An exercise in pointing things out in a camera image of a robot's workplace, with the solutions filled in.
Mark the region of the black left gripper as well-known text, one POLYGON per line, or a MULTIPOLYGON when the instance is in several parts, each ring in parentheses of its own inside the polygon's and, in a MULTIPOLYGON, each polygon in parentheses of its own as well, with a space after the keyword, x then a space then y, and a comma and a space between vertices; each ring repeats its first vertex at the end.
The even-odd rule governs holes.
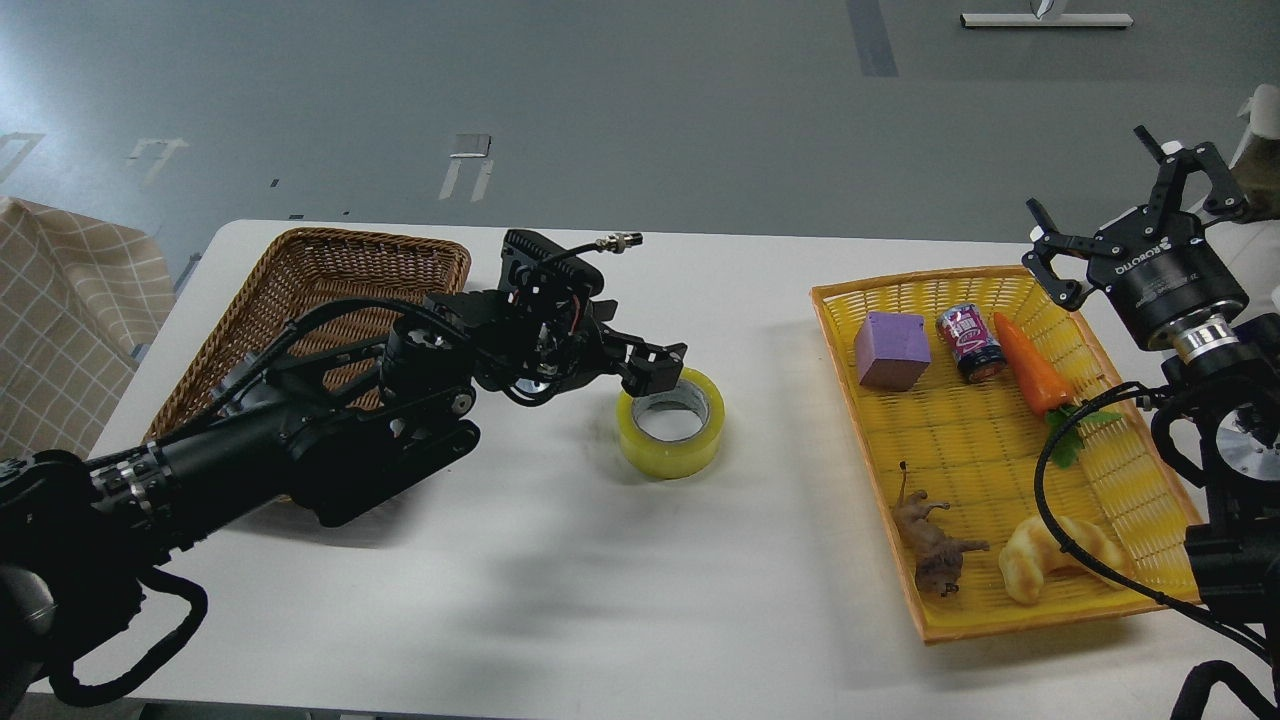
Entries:
POLYGON ((617 375, 632 398, 675 389, 686 343, 654 345, 609 331, 586 290, 539 286, 470 293, 471 377, 526 405, 617 375))

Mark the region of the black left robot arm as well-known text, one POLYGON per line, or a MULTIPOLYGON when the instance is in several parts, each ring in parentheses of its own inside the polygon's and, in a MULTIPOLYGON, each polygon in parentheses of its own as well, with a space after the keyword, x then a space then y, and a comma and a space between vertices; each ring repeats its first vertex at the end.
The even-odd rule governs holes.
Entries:
POLYGON ((324 527, 352 521, 476 448, 480 389, 525 407, 599 375, 635 398, 673 389, 686 345, 612 329, 617 304, 584 260, 641 242, 507 231, 493 290, 324 302, 166 434, 91 460, 4 460, 3 716, 42 680, 76 707, 131 694, 209 610, 164 570, 174 551, 280 497, 324 527))

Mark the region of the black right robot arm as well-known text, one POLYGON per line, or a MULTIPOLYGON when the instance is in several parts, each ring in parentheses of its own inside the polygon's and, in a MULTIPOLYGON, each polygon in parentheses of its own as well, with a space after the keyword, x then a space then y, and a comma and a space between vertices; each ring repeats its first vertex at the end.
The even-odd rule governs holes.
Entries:
POLYGON ((1277 451, 1277 315, 1248 322, 1249 297, 1213 251, 1206 231, 1239 222, 1251 205, 1211 142, 1160 143, 1143 126, 1135 137, 1157 174, 1142 205, 1093 234, 1062 233, 1036 199, 1036 228, 1023 265, 1061 309, 1102 293, 1143 351, 1166 352, 1165 384, 1124 382, 1087 400, 1051 430, 1036 462, 1033 497, 1053 543, 1103 579, 1238 643, 1277 669, 1277 473, 1260 470, 1226 442, 1277 451), (1121 575, 1085 550, 1052 514, 1044 471, 1059 441, 1102 409, 1135 401, 1151 410, 1151 439, 1164 464, 1203 491, 1208 520, 1183 542, 1198 603, 1121 575))

